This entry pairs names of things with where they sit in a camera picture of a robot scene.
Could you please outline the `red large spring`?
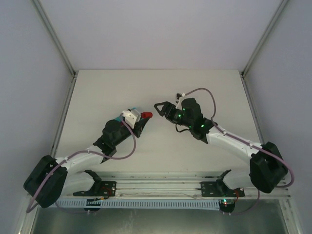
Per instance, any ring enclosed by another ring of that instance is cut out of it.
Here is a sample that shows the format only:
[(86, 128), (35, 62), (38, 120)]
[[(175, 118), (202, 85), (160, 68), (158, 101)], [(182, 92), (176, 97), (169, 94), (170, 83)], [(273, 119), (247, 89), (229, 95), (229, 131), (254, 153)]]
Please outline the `red large spring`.
[(143, 119), (152, 118), (153, 117), (153, 113), (152, 112), (142, 112), (141, 113), (141, 117)]

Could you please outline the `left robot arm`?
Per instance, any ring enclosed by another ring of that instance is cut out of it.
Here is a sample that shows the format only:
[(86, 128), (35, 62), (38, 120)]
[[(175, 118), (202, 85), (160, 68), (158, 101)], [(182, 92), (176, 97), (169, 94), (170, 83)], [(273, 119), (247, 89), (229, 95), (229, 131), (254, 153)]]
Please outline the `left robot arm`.
[(149, 117), (142, 116), (133, 125), (126, 121), (119, 117), (106, 122), (102, 135), (85, 150), (59, 158), (43, 156), (23, 185), (32, 196), (27, 213), (37, 205), (47, 208), (68, 194), (102, 195), (101, 179), (90, 168), (114, 160), (117, 146), (129, 137), (139, 138)]

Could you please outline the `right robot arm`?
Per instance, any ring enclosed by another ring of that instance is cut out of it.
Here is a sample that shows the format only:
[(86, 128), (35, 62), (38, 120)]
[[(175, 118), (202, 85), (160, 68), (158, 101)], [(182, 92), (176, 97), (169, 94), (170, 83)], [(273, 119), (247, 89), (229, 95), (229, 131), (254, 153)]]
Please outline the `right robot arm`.
[(171, 123), (183, 126), (196, 140), (222, 148), (249, 166), (248, 171), (229, 169), (217, 178), (217, 188), (223, 195), (228, 190), (252, 186), (269, 194), (288, 173), (275, 144), (255, 143), (227, 132), (203, 116), (194, 98), (184, 99), (179, 109), (168, 101), (156, 103), (154, 108)]

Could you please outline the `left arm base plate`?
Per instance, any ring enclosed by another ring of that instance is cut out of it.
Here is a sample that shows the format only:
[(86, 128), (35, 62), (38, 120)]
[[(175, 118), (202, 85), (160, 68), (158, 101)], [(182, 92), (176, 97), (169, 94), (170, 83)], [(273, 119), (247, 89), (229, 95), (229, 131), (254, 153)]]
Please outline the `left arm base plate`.
[(73, 193), (73, 196), (113, 197), (116, 194), (116, 188), (116, 181), (102, 181), (101, 183), (95, 183), (88, 191), (79, 191)]

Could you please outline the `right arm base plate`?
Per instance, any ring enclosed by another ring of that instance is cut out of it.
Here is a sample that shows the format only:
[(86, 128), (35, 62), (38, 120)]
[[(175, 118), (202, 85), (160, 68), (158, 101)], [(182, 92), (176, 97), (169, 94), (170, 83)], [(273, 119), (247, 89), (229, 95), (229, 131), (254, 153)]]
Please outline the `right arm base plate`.
[(244, 197), (244, 191), (240, 189), (231, 190), (226, 186), (219, 186), (217, 182), (203, 181), (200, 182), (198, 189), (202, 197)]

